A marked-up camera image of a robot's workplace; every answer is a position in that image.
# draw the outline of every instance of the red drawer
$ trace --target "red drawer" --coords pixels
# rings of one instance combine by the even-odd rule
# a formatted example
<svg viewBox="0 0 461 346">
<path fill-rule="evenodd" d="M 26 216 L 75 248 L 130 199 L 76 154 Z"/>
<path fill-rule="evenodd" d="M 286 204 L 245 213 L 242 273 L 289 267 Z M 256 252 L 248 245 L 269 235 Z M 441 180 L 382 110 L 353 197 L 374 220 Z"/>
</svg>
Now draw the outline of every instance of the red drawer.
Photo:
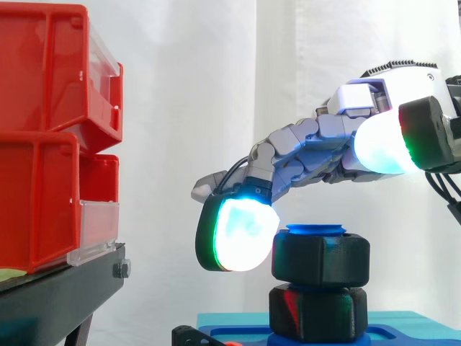
<svg viewBox="0 0 461 346">
<path fill-rule="evenodd" d="M 95 154 L 122 140 L 123 68 L 86 8 L 0 2 L 0 131 L 66 131 Z"/>
<path fill-rule="evenodd" d="M 84 156 L 71 133 L 0 133 L 0 269 L 79 265 L 112 251 L 118 158 Z"/>
</svg>

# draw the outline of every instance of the metal bracket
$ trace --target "metal bracket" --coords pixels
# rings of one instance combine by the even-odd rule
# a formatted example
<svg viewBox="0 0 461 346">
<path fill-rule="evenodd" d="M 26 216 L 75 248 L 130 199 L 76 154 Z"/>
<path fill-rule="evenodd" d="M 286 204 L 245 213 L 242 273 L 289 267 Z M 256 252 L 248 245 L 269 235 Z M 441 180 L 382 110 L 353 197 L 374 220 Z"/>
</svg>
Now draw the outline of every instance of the metal bracket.
<svg viewBox="0 0 461 346">
<path fill-rule="evenodd" d="M 225 346 L 191 326 L 179 326 L 171 332 L 171 346 Z"/>
</svg>

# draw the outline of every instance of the white curtain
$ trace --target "white curtain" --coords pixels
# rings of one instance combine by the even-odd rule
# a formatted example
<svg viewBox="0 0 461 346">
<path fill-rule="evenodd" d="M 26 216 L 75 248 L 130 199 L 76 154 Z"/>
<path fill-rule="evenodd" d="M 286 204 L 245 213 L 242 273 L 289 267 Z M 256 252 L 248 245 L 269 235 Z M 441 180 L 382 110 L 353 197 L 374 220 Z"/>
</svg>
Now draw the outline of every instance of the white curtain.
<svg viewBox="0 0 461 346">
<path fill-rule="evenodd" d="M 82 3 L 125 66 L 124 141 L 108 152 L 120 157 L 120 241 L 133 261 L 95 313 L 89 346 L 168 345 L 197 313 L 267 311 L 269 259 L 246 273 L 198 265 L 194 182 L 374 65 L 412 58 L 461 74 L 456 0 Z M 275 207 L 282 225 L 342 223 L 370 240 L 370 310 L 461 327 L 461 227 L 421 174 L 320 183 Z"/>
</svg>

